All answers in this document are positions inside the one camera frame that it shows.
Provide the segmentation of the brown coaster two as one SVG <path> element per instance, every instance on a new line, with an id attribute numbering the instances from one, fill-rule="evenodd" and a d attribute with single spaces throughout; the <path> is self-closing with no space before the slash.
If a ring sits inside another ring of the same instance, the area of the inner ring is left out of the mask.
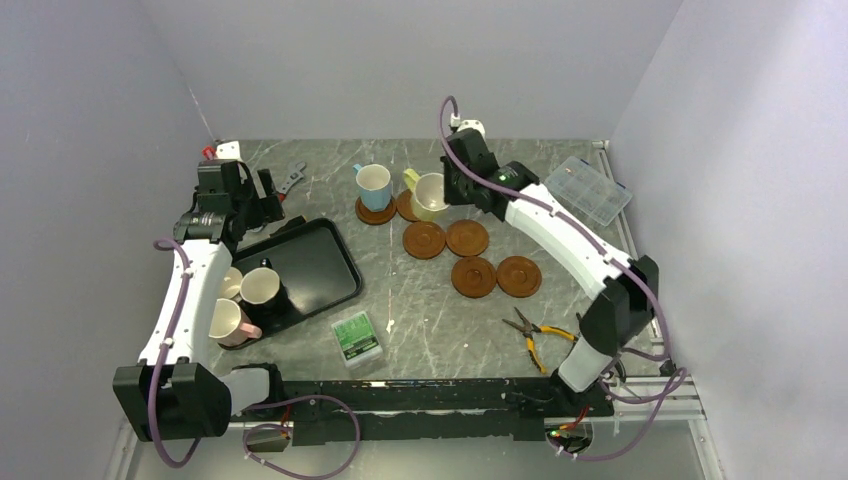
<path id="1" fill-rule="evenodd" d="M 408 222 L 417 222 L 419 218 L 412 209 L 413 194 L 409 189 L 404 190 L 396 197 L 397 213 Z"/>

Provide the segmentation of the brown coaster three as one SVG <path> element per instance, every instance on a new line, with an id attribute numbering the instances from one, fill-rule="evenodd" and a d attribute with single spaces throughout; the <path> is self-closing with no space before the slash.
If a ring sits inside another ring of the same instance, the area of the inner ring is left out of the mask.
<path id="1" fill-rule="evenodd" d="M 413 258 L 437 257 L 446 247 L 445 231 L 436 223 L 418 221 L 410 224 L 402 236 L 404 250 Z"/>

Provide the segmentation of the light blue mug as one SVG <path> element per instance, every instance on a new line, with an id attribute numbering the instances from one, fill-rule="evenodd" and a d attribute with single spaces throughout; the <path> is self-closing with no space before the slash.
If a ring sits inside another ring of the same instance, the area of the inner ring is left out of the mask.
<path id="1" fill-rule="evenodd" d="M 379 164 L 353 166 L 359 198 L 371 212 L 382 212 L 391 201 L 391 173 Z"/>

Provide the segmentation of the brown coaster six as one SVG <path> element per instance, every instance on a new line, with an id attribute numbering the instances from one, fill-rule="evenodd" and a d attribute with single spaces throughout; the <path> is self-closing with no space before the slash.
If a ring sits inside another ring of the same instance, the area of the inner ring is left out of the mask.
<path id="1" fill-rule="evenodd" d="M 482 298 L 497 285 L 494 266 L 479 256 L 459 259 L 451 271 L 451 282 L 458 293 L 468 298 Z"/>

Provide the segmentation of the brown coaster five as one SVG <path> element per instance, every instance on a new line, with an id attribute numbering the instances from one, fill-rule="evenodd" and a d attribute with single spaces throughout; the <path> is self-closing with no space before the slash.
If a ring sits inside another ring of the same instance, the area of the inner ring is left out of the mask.
<path id="1" fill-rule="evenodd" d="M 527 298 L 541 287 L 542 273 L 538 265 L 524 256 L 510 256 L 500 262 L 496 280 L 501 290 L 515 298 Z"/>

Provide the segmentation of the black mug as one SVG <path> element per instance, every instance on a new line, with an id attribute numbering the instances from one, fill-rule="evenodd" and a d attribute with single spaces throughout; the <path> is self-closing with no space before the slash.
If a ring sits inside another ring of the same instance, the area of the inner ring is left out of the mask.
<path id="1" fill-rule="evenodd" d="M 243 276 L 240 295 L 246 313 L 256 322 L 279 317 L 290 309 L 289 296 L 281 277 L 268 262 Z"/>

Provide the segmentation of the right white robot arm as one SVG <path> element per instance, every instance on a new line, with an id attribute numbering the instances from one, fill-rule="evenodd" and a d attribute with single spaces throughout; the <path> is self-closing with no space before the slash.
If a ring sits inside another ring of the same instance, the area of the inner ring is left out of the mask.
<path id="1" fill-rule="evenodd" d="M 627 344 L 658 312 L 659 270 L 609 245 L 568 212 L 539 177 L 520 162 L 499 165 L 483 135 L 472 128 L 443 138 L 444 200 L 474 205 L 516 228 L 564 267 L 590 298 L 579 338 L 554 374 L 551 401 L 574 415 Z"/>

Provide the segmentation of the yellow-green mug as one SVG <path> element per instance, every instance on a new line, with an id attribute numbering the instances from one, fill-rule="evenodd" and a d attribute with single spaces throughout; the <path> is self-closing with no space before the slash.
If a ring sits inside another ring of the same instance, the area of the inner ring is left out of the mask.
<path id="1" fill-rule="evenodd" d="M 411 192 L 412 213 L 421 221 L 434 222 L 448 209 L 444 199 L 445 176 L 443 173 L 419 175 L 408 168 L 403 171 L 403 180 Z"/>

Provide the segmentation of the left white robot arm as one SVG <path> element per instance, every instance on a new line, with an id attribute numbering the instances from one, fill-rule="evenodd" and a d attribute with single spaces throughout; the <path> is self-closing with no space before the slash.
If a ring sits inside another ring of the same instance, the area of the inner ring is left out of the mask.
<path id="1" fill-rule="evenodd" d="M 191 208 L 154 247 L 174 265 L 153 332 L 132 366 L 119 367 L 112 388 L 143 442 L 219 437 L 250 408 L 272 420 L 287 406 L 278 368 L 249 364 L 217 376 L 208 367 L 208 332 L 225 275 L 248 229 L 279 220 L 282 210 L 259 196 L 240 160 L 204 160 Z"/>

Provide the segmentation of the brown coaster four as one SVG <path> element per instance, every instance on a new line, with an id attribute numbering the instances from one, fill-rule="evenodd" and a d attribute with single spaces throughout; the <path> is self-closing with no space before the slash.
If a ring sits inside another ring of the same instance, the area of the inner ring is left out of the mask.
<path id="1" fill-rule="evenodd" d="M 479 256 L 489 246 L 489 233 L 486 228 L 474 220 L 458 220 L 446 231 L 448 249 L 460 256 Z"/>

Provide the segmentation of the brown coaster one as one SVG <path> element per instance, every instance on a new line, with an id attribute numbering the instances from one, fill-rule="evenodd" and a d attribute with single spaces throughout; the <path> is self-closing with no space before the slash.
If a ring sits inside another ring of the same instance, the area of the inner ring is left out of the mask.
<path id="1" fill-rule="evenodd" d="M 375 212 L 369 210 L 362 199 L 358 198 L 355 203 L 355 213 L 357 218 L 367 225 L 383 225 L 388 223 L 397 213 L 395 199 L 391 197 L 383 210 Z"/>

